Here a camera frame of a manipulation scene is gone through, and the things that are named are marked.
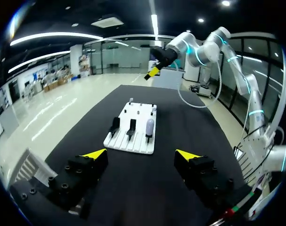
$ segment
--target white pillar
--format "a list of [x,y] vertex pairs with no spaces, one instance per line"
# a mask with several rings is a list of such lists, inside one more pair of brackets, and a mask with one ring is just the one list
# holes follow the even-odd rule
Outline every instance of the white pillar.
[[70,48],[71,72],[74,76],[80,74],[79,57],[82,56],[82,45],[74,45]]

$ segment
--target white plastic tray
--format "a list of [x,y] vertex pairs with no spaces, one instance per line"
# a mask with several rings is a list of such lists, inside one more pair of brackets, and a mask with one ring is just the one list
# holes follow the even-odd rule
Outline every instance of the white plastic tray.
[[[108,133],[103,142],[104,146],[125,152],[152,154],[154,151],[156,128],[156,111],[153,111],[153,115],[151,115],[153,108],[157,108],[156,105],[141,105],[141,103],[131,103],[129,105],[127,102],[119,115],[120,128],[113,137],[111,133]],[[126,133],[130,128],[130,119],[136,119],[137,121],[135,133],[129,141]],[[153,135],[149,143],[146,137],[146,123],[148,119],[154,120]]]

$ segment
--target black tabletop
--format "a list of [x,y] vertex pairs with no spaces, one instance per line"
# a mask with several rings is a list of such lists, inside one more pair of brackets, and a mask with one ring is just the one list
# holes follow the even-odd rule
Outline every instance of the black tabletop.
[[[182,92],[195,105],[198,96]],[[205,225],[212,211],[189,191],[173,166],[175,149],[215,160],[218,170],[233,178],[235,187],[244,181],[233,150],[208,109],[192,108],[176,90],[120,86],[93,107],[59,142],[46,163],[56,172],[67,159],[103,147],[115,116],[129,98],[157,105],[155,149],[152,155],[108,150],[108,167],[102,175],[90,209],[90,225]]]

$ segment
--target ceiling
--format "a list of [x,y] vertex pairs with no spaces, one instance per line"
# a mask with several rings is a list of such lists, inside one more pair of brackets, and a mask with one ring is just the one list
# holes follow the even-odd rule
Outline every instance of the ceiling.
[[[204,40],[211,31],[224,26],[231,33],[276,33],[271,24],[271,5],[257,0],[230,0],[224,7],[221,0],[36,0],[17,30],[14,40],[42,32],[79,32],[102,37],[125,34],[153,34],[151,9],[154,2],[159,34],[177,36],[191,30],[197,39]],[[124,24],[98,28],[90,25],[101,18],[115,16]],[[39,38],[4,48],[1,83],[11,74],[8,69],[35,57],[69,50],[72,45],[91,41],[78,37]]]

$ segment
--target shiny floor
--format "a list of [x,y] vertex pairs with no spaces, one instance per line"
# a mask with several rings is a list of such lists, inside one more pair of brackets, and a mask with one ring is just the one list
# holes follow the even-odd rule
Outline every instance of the shiny floor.
[[[19,127],[10,137],[5,133],[0,137],[0,175],[3,183],[8,184],[17,161],[27,147],[45,160],[64,135],[115,88],[151,84],[151,80],[144,80],[144,74],[102,74],[72,81],[47,93],[41,92],[28,102],[15,102],[13,107]],[[181,89],[188,91],[190,85],[192,82],[184,80]],[[212,101],[204,97],[201,100],[205,104]],[[241,125],[219,101],[209,109],[231,146],[237,145]]]

